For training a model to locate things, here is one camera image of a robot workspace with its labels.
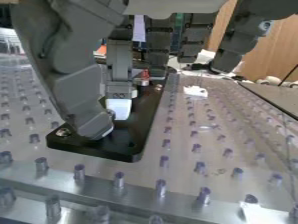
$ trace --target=gray robot arm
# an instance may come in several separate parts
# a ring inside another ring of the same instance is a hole
[[[114,130],[99,103],[102,69],[94,48],[123,23],[127,5],[112,0],[27,0],[15,6],[14,26],[63,119],[82,136]]]
[[[269,34],[275,20],[289,17],[297,10],[297,0],[239,0],[212,70],[232,72],[260,37]]]

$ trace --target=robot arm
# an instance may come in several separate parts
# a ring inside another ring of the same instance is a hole
[[[14,26],[63,119],[82,136],[114,130],[99,103],[102,69],[96,42],[123,23],[127,5],[106,0],[27,0],[13,12]]]
[[[63,119],[79,135],[100,139],[114,130],[107,107],[126,120],[132,105],[132,21],[144,14],[151,77],[163,80],[171,51],[174,13],[184,12],[179,62],[192,63],[227,0],[26,0],[13,18],[23,47]],[[267,36],[273,20],[297,12],[297,0],[239,0],[212,69],[231,72]],[[94,58],[108,40],[108,74]]]
[[[297,10],[297,0],[239,0],[212,70],[232,72],[260,37],[269,34],[275,20],[289,17]]]

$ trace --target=mounting bolt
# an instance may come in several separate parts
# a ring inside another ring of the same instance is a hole
[[[124,188],[124,173],[123,172],[118,172],[115,174],[115,187],[119,189]]]
[[[88,223],[110,223],[111,210],[108,206],[100,205],[90,209],[87,215],[91,221]]]
[[[47,158],[41,157],[39,159],[35,160],[35,163],[37,163],[37,172],[41,174],[46,173],[50,169]]]
[[[152,215],[150,218],[150,224],[164,224],[164,220],[159,215]]]
[[[86,166],[83,164],[78,164],[75,166],[75,171],[74,171],[74,178],[79,182],[84,182],[86,180]]]
[[[202,205],[210,205],[211,204],[211,194],[212,190],[208,187],[203,187],[200,191],[200,195],[198,197],[198,202]]]
[[[298,218],[298,203],[295,204],[293,210],[291,212],[291,217],[293,217],[295,219]]]
[[[245,202],[251,204],[259,204],[259,198],[252,194],[247,194]]]
[[[59,136],[59,137],[70,137],[71,135],[72,135],[72,132],[70,131],[70,129],[68,128],[61,128],[59,130],[58,130],[58,132],[57,132],[57,135]]]
[[[0,208],[10,208],[17,201],[14,189],[5,187],[0,189]]]
[[[158,196],[160,198],[164,198],[166,197],[166,193],[167,193],[167,182],[163,179],[160,179],[160,180],[156,181],[156,193],[158,193]]]
[[[58,220],[62,217],[62,205],[58,195],[53,195],[46,199],[47,217]]]
[[[0,153],[0,164],[11,165],[13,164],[13,153],[10,151],[5,151]]]

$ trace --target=black tray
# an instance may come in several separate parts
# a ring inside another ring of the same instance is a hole
[[[138,162],[143,157],[147,138],[155,120],[164,88],[158,90],[156,85],[166,86],[164,81],[151,82],[147,87],[139,87],[139,97],[132,100],[132,112],[127,121],[115,121],[114,132],[103,139],[91,141],[79,136],[66,123],[47,135],[47,145],[53,149],[102,157],[123,162]],[[68,128],[72,135],[59,137],[61,128]]]

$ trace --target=cable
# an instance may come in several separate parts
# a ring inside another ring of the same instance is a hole
[[[287,77],[283,79],[281,83],[279,84],[279,86],[283,85],[283,83],[287,81],[287,79],[291,77],[291,75],[295,73],[296,69],[298,68],[298,64],[296,65],[296,67],[292,69],[292,71],[289,72],[289,74],[287,75]]]

